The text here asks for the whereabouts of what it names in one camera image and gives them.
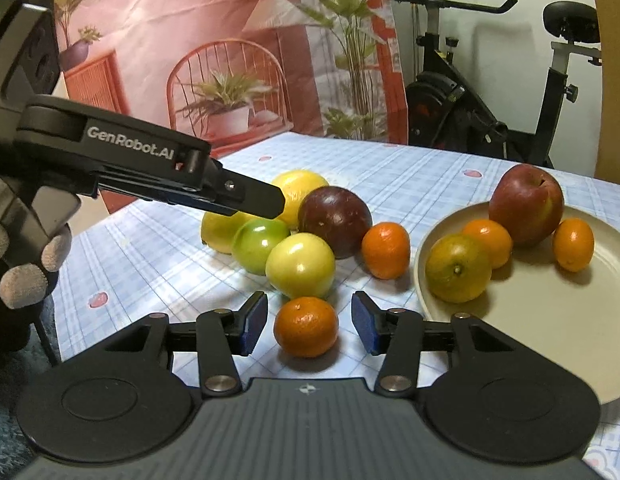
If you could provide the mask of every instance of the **black bike saddle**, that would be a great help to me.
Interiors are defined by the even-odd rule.
[[[600,43],[596,9],[579,2],[552,2],[543,9],[543,25],[552,36],[575,43]]]

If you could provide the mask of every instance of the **purple flower pot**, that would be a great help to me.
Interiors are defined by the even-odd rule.
[[[90,43],[85,40],[79,40],[72,43],[68,48],[59,54],[59,65],[61,70],[67,72],[75,66],[83,63],[88,59],[88,51]]]

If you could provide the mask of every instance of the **table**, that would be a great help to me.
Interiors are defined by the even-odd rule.
[[[436,222],[470,203],[487,200],[512,166],[461,153],[292,133],[234,153],[223,164],[265,181],[296,168],[317,171],[331,184],[357,193],[375,223],[402,224],[410,232],[413,256]],[[620,186],[552,173],[568,204],[620,231]],[[349,300],[354,291],[365,290],[381,308],[420,311],[411,272],[396,282],[381,282],[354,258],[339,261],[335,286],[327,298],[339,314],[338,346],[317,360],[290,358],[280,352],[272,333],[281,295],[265,277],[246,273],[230,256],[201,244],[202,215],[181,206],[137,201],[74,239],[54,292],[62,358],[151,312],[164,312],[171,322],[194,321],[213,308],[236,309],[255,290],[264,290],[269,301],[267,325],[253,354],[235,357],[242,380],[364,377],[372,387],[383,358],[365,353],[350,319]],[[431,384],[444,370],[441,356],[424,354],[419,385]],[[173,371],[186,384],[199,383],[194,354],[176,354]],[[603,406],[586,460],[605,478],[620,479],[620,399]]]

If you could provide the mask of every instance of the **blue fuzzy fabric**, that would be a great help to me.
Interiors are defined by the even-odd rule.
[[[59,358],[51,297],[44,302],[41,320]],[[24,349],[0,356],[0,480],[11,478],[32,460],[32,453],[17,423],[16,403],[25,385],[34,376],[49,370],[50,362],[34,326],[30,330],[30,341]]]

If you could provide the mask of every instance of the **beige plate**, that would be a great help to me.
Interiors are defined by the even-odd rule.
[[[587,269],[573,274],[555,266],[548,238],[534,249],[515,250],[476,300],[451,304],[435,298],[424,275],[430,248],[470,220],[487,218],[484,202],[452,213],[426,236],[414,271],[417,294],[429,319],[448,322],[455,312],[480,317],[581,377],[601,403],[610,402],[620,397],[620,233],[573,207],[566,206],[563,216],[582,218],[594,231]]]

